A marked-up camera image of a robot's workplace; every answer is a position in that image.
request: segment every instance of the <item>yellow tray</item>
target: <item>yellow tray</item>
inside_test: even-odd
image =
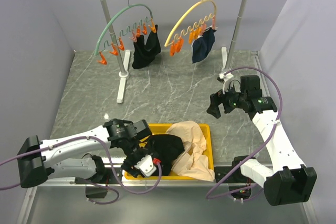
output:
[[[162,123],[153,123],[149,124],[149,127],[151,128],[152,133],[155,134],[165,134],[166,131],[169,129],[169,127],[172,126],[172,124],[162,124]],[[203,135],[206,140],[206,150],[203,152],[204,155],[208,157],[209,160],[209,169],[213,170],[214,169],[214,159],[212,156],[212,147],[211,147],[211,135],[210,135],[210,127],[207,124],[199,124]],[[148,178],[143,178],[142,176],[138,176],[137,178],[134,178],[131,174],[125,172],[125,178],[126,179],[157,179],[157,176],[151,176]],[[161,179],[169,179],[169,180],[195,180],[195,178],[187,177],[187,176],[179,176],[173,171],[170,172],[168,176],[162,176]]]

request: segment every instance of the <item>wall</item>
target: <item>wall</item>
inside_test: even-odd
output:
[[[45,0],[0,0],[0,160],[30,135],[48,138],[74,56]],[[17,163],[1,184],[19,182]],[[15,223],[25,189],[0,192],[1,223]]]
[[[318,174],[311,199],[320,223],[336,221],[332,189],[336,180],[333,3],[287,0],[261,49],[261,64],[282,91],[281,118],[287,134],[306,165]]]
[[[70,45],[78,50],[93,50],[99,35],[106,26],[99,0],[48,0],[52,5]],[[199,0],[130,0],[131,4],[144,3],[153,10],[154,20],[159,25],[159,37],[163,44],[178,19]],[[218,5],[215,48],[229,46],[241,0],[215,0]],[[238,37],[238,49],[260,50],[286,0],[248,0]],[[127,0],[108,0],[113,16],[127,5]],[[187,27],[212,12],[206,3],[191,13],[182,25]],[[129,10],[117,20],[114,28],[120,29],[138,22],[147,12],[140,7]],[[126,46],[132,46],[129,36],[124,37]]]

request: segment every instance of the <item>black fabric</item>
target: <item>black fabric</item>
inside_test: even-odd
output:
[[[205,31],[202,37],[198,38],[193,43],[193,63],[204,60],[211,51],[212,45],[215,42],[215,35],[211,27]]]
[[[147,138],[146,147],[154,150],[158,154],[158,159],[161,161],[162,176],[169,175],[172,170],[172,162],[184,152],[183,143],[180,137],[169,134],[152,135]],[[153,176],[158,176],[159,170],[153,173]]]
[[[161,52],[157,26],[155,25],[156,33],[153,33],[153,31],[149,33],[146,44],[143,35],[140,35],[137,41],[133,42],[134,61],[132,67],[134,69],[147,67],[155,59],[155,56]]]

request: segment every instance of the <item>metal rod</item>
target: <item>metal rod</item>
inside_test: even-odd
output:
[[[109,8],[107,7],[106,0],[101,0],[100,3],[101,3],[101,7],[103,8],[103,11],[104,11],[106,22],[109,23],[110,20],[111,20],[111,16],[110,16]],[[109,32],[110,32],[112,42],[117,47],[118,55],[116,57],[117,57],[117,61],[118,61],[118,64],[119,64],[120,72],[121,72],[122,75],[127,75],[127,72],[125,71],[125,67],[124,67],[124,64],[123,64],[123,61],[122,61],[122,58],[121,58],[121,55],[120,55],[120,50],[118,48],[117,37],[114,36],[114,29],[113,29],[112,24],[109,27]]]
[[[227,70],[230,68],[230,65],[231,65],[233,52],[235,50],[236,40],[237,40],[237,37],[238,37],[240,22],[241,22],[241,18],[243,16],[243,13],[244,13],[245,5],[246,5],[246,0],[241,0],[240,9],[239,9],[239,13],[238,13],[237,21],[236,21],[236,26],[235,26],[235,31],[233,32],[233,37],[232,37],[229,53],[227,55],[227,60],[226,60],[226,64],[225,64],[225,69],[227,69]]]

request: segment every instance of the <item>marble table surface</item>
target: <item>marble table surface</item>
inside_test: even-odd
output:
[[[174,57],[163,50],[146,68],[134,70],[130,63],[124,103],[117,104],[119,68],[107,52],[108,64],[97,63],[91,51],[76,52],[61,99],[51,138],[84,132],[104,122],[119,118],[133,122],[176,123],[192,120],[210,126],[215,164],[230,164],[235,156],[248,155],[262,144],[262,138],[247,114],[234,110],[216,119],[206,113],[210,94],[221,89],[217,81],[222,68],[220,50],[213,50],[202,62],[192,64],[191,51],[181,50]],[[254,66],[250,51],[236,51],[232,67]],[[240,75],[255,74],[238,70]],[[124,157],[120,149],[111,149],[112,156]],[[106,156],[104,151],[96,155]],[[270,164],[264,148],[257,159]]]

